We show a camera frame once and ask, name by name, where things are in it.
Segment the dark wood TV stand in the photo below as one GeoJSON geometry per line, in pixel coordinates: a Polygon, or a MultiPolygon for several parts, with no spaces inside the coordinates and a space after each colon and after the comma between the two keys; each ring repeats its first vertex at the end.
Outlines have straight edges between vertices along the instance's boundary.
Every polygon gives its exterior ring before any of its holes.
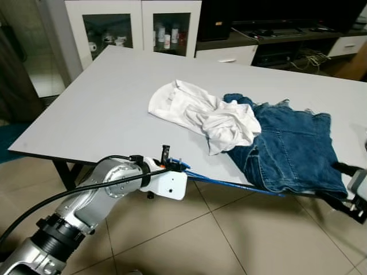
{"type": "Polygon", "coordinates": [[[227,40],[213,40],[207,42],[197,42],[197,50],[209,50],[216,48],[230,48],[237,46],[257,45],[257,50],[293,50],[296,53],[294,59],[288,64],[265,66],[265,68],[286,69],[291,66],[319,66],[324,62],[337,60],[341,57],[351,57],[354,54],[343,55],[340,57],[328,57],[328,52],[341,37],[367,35],[366,30],[351,30],[346,33],[333,32],[312,32],[304,30],[302,35],[288,37],[250,37],[236,29],[229,33],[227,40]]]}

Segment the blue clothes hanger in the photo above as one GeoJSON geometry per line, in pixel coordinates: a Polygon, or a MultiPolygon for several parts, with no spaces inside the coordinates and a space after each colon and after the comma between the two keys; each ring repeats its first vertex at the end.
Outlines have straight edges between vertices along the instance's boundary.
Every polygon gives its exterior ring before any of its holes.
{"type": "MultiPolygon", "coordinates": [[[[167,166],[170,165],[170,158],[167,158],[164,163],[167,166]]],[[[193,172],[190,168],[188,170],[186,170],[184,173],[186,173],[186,175],[188,176],[188,178],[190,180],[194,180],[194,181],[197,181],[197,182],[213,183],[215,185],[240,188],[240,189],[244,189],[244,190],[255,192],[255,193],[273,195],[273,196],[277,196],[277,197],[285,197],[285,194],[260,190],[258,188],[249,187],[249,186],[245,186],[245,185],[239,185],[239,184],[235,184],[235,183],[223,182],[223,181],[220,181],[220,180],[213,180],[212,178],[209,178],[208,176],[200,175],[199,173],[193,172]]]]}

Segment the black television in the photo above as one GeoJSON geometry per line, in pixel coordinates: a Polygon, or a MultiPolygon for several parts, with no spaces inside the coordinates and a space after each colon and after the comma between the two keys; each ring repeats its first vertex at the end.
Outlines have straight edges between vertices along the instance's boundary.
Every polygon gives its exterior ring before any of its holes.
{"type": "Polygon", "coordinates": [[[367,0],[229,0],[230,19],[240,24],[318,23],[337,32],[349,30],[367,0]]]}

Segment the brown cardboard box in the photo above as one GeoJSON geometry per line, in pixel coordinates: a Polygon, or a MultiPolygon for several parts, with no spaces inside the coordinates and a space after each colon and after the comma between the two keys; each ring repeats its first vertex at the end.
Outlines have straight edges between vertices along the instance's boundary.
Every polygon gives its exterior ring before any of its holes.
{"type": "Polygon", "coordinates": [[[359,52],[349,62],[341,66],[335,77],[354,81],[361,81],[367,73],[367,44],[364,44],[359,52]]]}

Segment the blue denim shorts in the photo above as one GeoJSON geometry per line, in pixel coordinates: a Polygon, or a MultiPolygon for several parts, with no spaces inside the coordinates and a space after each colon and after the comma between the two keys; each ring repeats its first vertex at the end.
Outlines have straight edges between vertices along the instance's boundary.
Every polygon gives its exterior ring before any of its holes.
{"type": "Polygon", "coordinates": [[[346,199],[342,174],[331,138],[329,113],[294,110],[288,100],[254,103],[238,93],[223,97],[226,103],[251,107],[261,132],[250,145],[239,145],[227,155],[252,185],[280,193],[319,193],[346,199]]]}

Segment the white t-shirt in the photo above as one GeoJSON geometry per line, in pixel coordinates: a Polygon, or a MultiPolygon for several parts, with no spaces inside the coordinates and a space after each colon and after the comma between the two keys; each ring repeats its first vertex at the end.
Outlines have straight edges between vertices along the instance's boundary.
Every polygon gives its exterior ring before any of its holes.
{"type": "Polygon", "coordinates": [[[204,136],[209,155],[252,145],[262,133],[251,105],[218,99],[181,80],[163,85],[152,95],[149,113],[204,136]]]}

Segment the black speaker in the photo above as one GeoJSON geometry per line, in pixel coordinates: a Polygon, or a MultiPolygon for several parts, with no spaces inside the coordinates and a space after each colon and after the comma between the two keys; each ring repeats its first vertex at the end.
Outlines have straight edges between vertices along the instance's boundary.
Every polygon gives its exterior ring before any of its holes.
{"type": "Polygon", "coordinates": [[[235,0],[202,0],[197,41],[227,40],[235,0]]]}

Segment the white glass-door cabinet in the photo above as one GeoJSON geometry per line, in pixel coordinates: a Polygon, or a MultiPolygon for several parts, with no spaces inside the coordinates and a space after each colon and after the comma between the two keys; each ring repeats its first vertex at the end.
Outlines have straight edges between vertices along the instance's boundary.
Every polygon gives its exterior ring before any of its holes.
{"type": "Polygon", "coordinates": [[[110,46],[103,43],[105,33],[115,37],[117,46],[194,57],[202,0],[65,0],[64,5],[83,66],[110,46]],[[169,35],[178,25],[178,44],[156,47],[157,23],[169,35]],[[96,53],[90,53],[89,41],[99,46],[96,53]]]}

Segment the white folding table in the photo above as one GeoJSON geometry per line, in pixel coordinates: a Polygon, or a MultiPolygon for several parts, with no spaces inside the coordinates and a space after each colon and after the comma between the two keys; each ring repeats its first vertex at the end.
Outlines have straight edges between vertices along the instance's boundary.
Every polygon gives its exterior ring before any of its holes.
{"type": "Polygon", "coordinates": [[[108,155],[174,158],[234,188],[255,191],[226,154],[209,155],[204,136],[149,113],[155,91],[175,80],[220,99],[239,93],[257,103],[288,100],[294,110],[332,117],[339,162],[367,167],[367,84],[259,66],[226,64],[110,46],[52,102],[9,150],[61,163],[95,164],[108,155]]]}

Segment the grey brown curtain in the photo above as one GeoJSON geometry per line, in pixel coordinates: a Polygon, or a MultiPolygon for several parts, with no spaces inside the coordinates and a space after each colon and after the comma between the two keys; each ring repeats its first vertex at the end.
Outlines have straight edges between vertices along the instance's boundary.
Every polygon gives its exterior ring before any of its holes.
{"type": "Polygon", "coordinates": [[[0,28],[0,120],[31,123],[44,108],[21,59],[0,28]]]}

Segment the black set-top box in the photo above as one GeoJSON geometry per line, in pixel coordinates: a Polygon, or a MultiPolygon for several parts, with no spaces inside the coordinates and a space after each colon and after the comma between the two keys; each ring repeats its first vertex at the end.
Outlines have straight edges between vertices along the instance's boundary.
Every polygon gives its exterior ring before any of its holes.
{"type": "Polygon", "coordinates": [[[296,53],[293,50],[257,50],[252,60],[252,65],[285,65],[291,62],[295,56],[296,53]]]}

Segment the white drawer front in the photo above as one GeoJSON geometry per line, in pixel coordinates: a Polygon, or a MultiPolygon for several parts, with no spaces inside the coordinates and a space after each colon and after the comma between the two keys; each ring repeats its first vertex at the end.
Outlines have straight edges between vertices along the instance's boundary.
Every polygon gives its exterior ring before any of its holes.
{"type": "Polygon", "coordinates": [[[252,60],[257,52],[257,45],[243,45],[230,48],[216,48],[197,50],[195,58],[215,62],[231,63],[236,65],[252,65],[252,60]]]}
{"type": "Polygon", "coordinates": [[[354,54],[367,42],[367,35],[350,36],[338,38],[333,47],[328,52],[328,57],[340,57],[343,55],[354,54]]]}

